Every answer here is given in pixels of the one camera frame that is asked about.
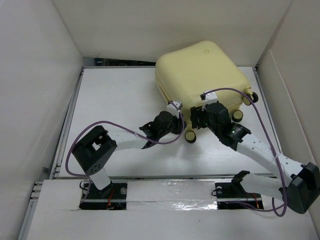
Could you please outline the yellow hard-shell suitcase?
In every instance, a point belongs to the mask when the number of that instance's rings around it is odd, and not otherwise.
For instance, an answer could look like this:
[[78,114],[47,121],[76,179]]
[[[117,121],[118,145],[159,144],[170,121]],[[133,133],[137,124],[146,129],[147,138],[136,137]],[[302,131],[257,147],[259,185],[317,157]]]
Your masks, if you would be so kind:
[[217,44],[208,40],[162,55],[155,64],[155,82],[166,101],[182,102],[188,143],[197,139],[191,115],[200,112],[204,92],[218,89],[218,101],[236,122],[243,118],[242,104],[249,106],[259,100],[248,78]]

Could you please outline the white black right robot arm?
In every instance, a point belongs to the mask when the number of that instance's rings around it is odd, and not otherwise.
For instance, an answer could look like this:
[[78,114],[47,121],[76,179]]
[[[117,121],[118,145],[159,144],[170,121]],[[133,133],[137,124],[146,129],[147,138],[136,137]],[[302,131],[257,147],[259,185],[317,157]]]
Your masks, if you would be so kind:
[[191,107],[190,119],[192,128],[210,129],[223,145],[249,157],[275,176],[263,177],[242,170],[231,181],[235,196],[262,193],[286,202],[298,214],[304,214],[319,197],[318,166],[312,162],[302,164],[280,152],[273,152],[248,128],[233,122],[223,104],[214,102],[205,107]]

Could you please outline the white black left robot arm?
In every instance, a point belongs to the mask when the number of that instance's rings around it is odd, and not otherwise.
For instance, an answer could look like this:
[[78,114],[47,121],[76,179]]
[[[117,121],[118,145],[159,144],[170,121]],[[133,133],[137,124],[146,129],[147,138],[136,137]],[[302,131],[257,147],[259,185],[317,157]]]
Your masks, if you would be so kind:
[[90,179],[87,192],[94,190],[100,198],[107,198],[112,191],[113,182],[109,178],[105,165],[116,151],[129,149],[145,150],[155,145],[167,145],[170,141],[160,142],[168,134],[177,135],[178,139],[185,130],[187,123],[179,112],[172,115],[168,111],[161,111],[153,121],[140,127],[142,134],[135,131],[108,131],[100,121],[84,137],[76,141],[72,154],[81,166],[85,175]]

